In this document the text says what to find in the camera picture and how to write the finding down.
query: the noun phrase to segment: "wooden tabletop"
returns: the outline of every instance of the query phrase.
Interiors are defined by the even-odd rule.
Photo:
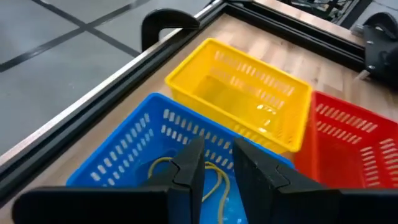
[[[276,0],[256,1],[350,41],[362,43],[360,38],[351,35],[348,30],[342,27]],[[354,81],[353,78],[357,75],[356,72],[245,22],[223,15],[115,107],[24,190],[40,185],[65,185],[70,174],[83,163],[147,95],[152,92],[159,92],[170,96],[170,90],[165,86],[164,78],[193,49],[209,37],[216,38],[285,70],[291,75],[309,82],[314,89],[324,91],[388,118],[398,120],[398,97],[388,89],[361,80]],[[0,209],[0,223],[12,223],[10,217],[12,203],[13,200]]]

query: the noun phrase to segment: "black metal rail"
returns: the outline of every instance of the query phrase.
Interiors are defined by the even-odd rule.
[[[229,1],[222,2],[198,18],[199,28],[183,29],[175,34],[137,62],[118,81],[107,86],[102,94],[78,108],[58,126],[1,166],[1,205],[15,196],[21,188],[67,151],[121,100],[156,70],[161,69],[165,62],[222,14],[242,19],[355,71],[360,71],[364,67],[364,49],[360,45],[254,2],[243,1],[243,6],[237,6]]]

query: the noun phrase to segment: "yellow cable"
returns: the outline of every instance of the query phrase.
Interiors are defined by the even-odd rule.
[[[148,170],[148,178],[152,176],[152,173],[155,169],[155,166],[160,163],[160,162],[164,162],[164,161],[170,161],[172,160],[172,157],[161,157],[157,160],[155,160],[152,165],[150,165],[149,170]],[[211,163],[211,162],[205,162],[205,169],[212,169],[215,170],[217,172],[217,183],[216,185],[202,198],[202,202],[204,202],[221,184],[221,176],[224,178],[225,180],[225,190],[224,190],[224,194],[220,200],[220,204],[218,206],[218,224],[223,224],[223,211],[224,211],[224,204],[226,201],[226,198],[228,196],[229,190],[231,188],[231,182],[229,181],[229,177],[228,175],[226,175],[226,173],[221,170],[220,168],[218,168],[215,164]]]

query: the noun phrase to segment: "red plastic basket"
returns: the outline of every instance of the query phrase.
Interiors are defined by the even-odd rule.
[[[398,124],[319,91],[294,163],[336,188],[398,187]]]

